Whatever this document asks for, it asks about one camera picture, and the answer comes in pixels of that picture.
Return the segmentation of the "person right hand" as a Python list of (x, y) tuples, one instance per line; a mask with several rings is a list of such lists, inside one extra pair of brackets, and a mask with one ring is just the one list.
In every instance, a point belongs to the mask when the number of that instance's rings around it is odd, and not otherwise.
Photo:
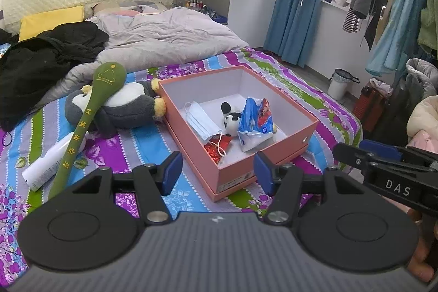
[[(409, 217), (414, 222), (419, 222), (422, 220), (422, 215), (420, 212), (410, 208), (407, 212)], [(434, 238), (437, 240), (437, 222), (434, 225)], [(412, 256), (409, 264), (408, 264), (408, 270), (419, 280), (423, 282), (429, 282), (434, 277), (435, 270), (425, 262), (427, 256), (430, 252), (430, 247), (426, 244), (424, 238), (419, 238), (419, 242), (416, 246), (416, 250), (414, 252), (414, 255)]]

